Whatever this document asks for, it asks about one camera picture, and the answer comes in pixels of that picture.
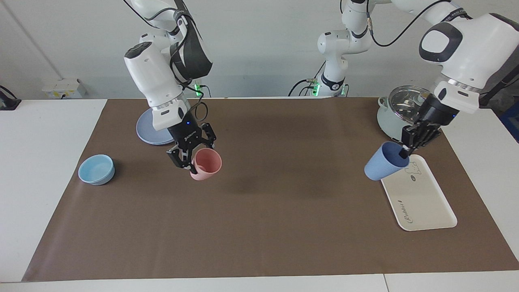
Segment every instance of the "power outlet box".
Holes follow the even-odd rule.
[[[87,94],[85,87],[78,79],[63,79],[55,83],[46,84],[43,93],[50,99],[77,99]]]

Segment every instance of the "light blue bowl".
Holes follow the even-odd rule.
[[[83,182],[102,185],[114,177],[114,162],[107,155],[94,155],[81,163],[77,174]]]

